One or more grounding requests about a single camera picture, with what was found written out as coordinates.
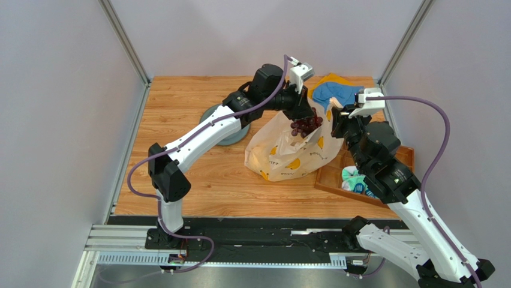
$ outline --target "gray floor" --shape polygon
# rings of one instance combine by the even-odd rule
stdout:
[[[369,270],[378,266],[381,259],[371,259]],[[154,266],[100,265],[96,272],[110,281],[122,281],[158,271]],[[282,268],[210,268],[202,267],[184,274],[158,274],[138,282],[112,285],[95,277],[94,288],[103,287],[171,287],[171,288],[358,288],[358,287],[419,287],[415,280],[392,263],[371,278],[362,280],[346,277],[344,271],[330,269],[282,269]]]

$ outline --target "bunch of grapes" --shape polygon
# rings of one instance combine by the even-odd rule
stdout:
[[[291,123],[291,128],[293,129],[293,131],[291,131],[291,135],[297,136],[300,134],[302,138],[305,138],[307,135],[311,134],[314,130],[321,126],[323,118],[316,114],[316,108],[313,107],[312,111],[314,111],[313,117],[300,119]]]

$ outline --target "yellow cloth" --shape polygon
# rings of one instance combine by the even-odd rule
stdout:
[[[312,93],[314,93],[314,90],[321,84],[325,82],[336,82],[343,85],[349,85],[349,86],[355,86],[355,84],[349,82],[345,78],[342,78],[341,76],[337,76],[336,74],[330,73],[327,76],[324,76],[312,89],[309,89],[309,92],[307,93],[307,96],[309,99],[312,99]]]

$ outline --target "wood grain surface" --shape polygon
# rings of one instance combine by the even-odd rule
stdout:
[[[128,164],[130,170],[148,156],[148,148],[165,145],[194,128],[202,113],[251,80],[233,77],[156,77],[149,93],[140,128]],[[321,77],[306,82],[313,87]],[[355,85],[374,87],[370,77],[346,77]],[[216,146],[186,173],[192,189],[184,198],[183,214],[190,216],[303,217],[303,218],[396,218],[384,208],[337,196],[314,188],[316,173],[306,177],[268,182],[244,166],[245,147],[252,136],[275,116],[267,111],[252,123],[248,135],[237,144]],[[154,193],[147,165],[135,171],[133,186]],[[122,186],[115,214],[155,215],[157,203]]]

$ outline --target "bag with yellow print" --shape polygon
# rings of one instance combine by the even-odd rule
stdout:
[[[306,138],[292,136],[292,121],[279,112],[259,130],[245,150],[245,166],[268,181],[303,177],[332,161],[339,153],[342,139],[333,138],[332,114],[308,99],[317,115],[323,118],[321,127]]]

